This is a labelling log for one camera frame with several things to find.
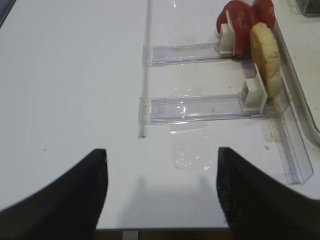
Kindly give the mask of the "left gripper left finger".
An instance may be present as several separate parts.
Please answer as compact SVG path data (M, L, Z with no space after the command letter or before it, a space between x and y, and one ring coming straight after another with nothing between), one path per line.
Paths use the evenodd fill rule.
M107 151L94 149L51 184L2 210L0 238L91 240L107 191Z

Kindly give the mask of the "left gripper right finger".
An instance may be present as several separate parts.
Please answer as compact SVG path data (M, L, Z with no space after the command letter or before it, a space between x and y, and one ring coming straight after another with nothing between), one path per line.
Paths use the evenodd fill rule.
M279 183L230 147L220 147L216 191L235 240L318 240L320 202Z

